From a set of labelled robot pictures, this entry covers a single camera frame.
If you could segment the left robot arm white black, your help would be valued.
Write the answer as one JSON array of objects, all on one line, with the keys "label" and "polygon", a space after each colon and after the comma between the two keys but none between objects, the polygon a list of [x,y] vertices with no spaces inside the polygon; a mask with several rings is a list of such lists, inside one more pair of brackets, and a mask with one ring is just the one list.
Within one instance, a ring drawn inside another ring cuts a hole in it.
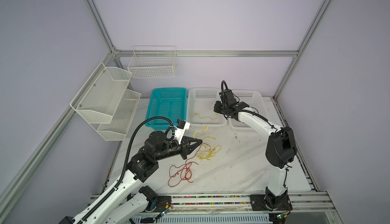
[{"label": "left robot arm white black", "polygon": [[133,157],[130,157],[129,147],[120,176],[81,213],[64,217],[62,224],[121,224],[156,208],[157,193],[143,183],[158,169],[158,162],[176,155],[185,160],[203,143],[201,139],[185,135],[191,125],[189,122],[160,119],[168,122],[166,131],[152,132]]}]

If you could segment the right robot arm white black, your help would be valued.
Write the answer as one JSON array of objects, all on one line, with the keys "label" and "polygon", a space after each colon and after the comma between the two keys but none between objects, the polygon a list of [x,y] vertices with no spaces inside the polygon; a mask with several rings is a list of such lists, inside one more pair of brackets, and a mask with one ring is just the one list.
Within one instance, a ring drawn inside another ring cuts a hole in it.
[{"label": "right robot arm white black", "polygon": [[232,90],[222,88],[220,101],[214,105],[214,112],[225,118],[242,122],[268,138],[265,156],[271,164],[270,180],[266,187],[265,207],[277,210],[287,202],[287,173],[296,156],[296,141],[292,128],[282,127],[270,122],[266,117],[252,110],[250,106],[237,100]]}]

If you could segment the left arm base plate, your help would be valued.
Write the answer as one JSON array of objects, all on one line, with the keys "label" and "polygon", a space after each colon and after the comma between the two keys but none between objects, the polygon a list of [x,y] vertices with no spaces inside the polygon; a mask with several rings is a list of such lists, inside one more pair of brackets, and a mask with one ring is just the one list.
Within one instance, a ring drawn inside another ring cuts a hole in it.
[{"label": "left arm base plate", "polygon": [[152,203],[148,204],[147,208],[144,210],[144,213],[152,212],[162,212],[165,210],[167,205],[172,204],[172,197],[168,195],[158,196],[157,199]]}]

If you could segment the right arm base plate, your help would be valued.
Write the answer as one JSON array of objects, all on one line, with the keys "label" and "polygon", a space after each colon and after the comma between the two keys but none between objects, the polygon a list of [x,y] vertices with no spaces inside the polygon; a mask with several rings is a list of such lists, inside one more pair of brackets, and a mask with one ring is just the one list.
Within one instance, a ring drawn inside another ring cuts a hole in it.
[{"label": "right arm base plate", "polygon": [[273,196],[250,195],[250,203],[253,211],[291,211],[293,209],[288,195]]}]

